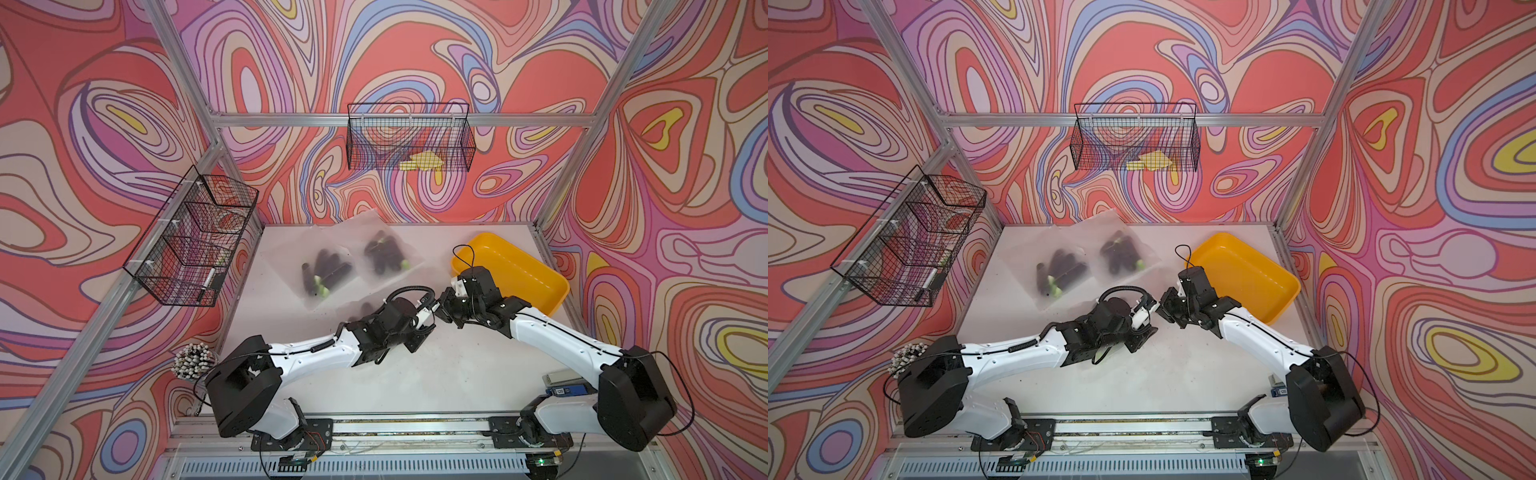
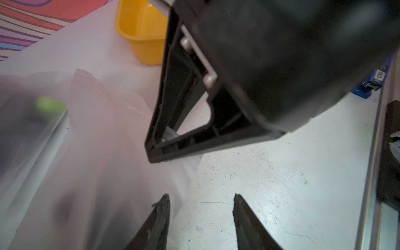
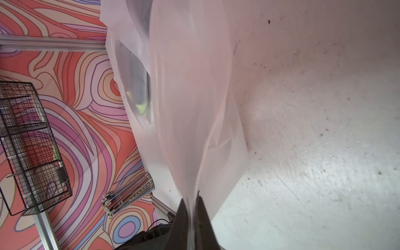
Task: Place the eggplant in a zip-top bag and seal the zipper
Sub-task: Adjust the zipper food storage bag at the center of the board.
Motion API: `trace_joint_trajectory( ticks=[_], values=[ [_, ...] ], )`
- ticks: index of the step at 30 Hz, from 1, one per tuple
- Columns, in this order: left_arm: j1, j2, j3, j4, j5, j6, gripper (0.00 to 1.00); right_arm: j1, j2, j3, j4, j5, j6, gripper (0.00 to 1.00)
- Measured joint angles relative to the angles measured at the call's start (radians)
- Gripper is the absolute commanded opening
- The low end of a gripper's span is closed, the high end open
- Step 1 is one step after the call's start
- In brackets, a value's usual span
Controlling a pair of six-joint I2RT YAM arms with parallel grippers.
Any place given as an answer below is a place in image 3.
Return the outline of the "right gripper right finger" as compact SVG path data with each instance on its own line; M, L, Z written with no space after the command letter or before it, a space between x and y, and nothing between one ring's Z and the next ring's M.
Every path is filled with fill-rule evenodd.
M194 234L196 250L220 250L204 201L199 194L194 211Z

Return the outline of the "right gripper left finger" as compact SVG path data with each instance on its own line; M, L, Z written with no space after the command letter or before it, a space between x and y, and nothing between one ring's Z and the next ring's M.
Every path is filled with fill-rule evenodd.
M174 222L169 231L168 240L164 246L165 250L188 250L189 249L189 212L184 199L180 201Z

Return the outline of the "clear zip-top bag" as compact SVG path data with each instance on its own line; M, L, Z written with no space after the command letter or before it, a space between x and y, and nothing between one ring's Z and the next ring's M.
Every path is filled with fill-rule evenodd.
M213 219L248 156L222 2L154 1L150 61L160 150L189 211L200 196Z
M123 87L132 128L152 126L149 33L152 1L102 1L106 51L114 79Z

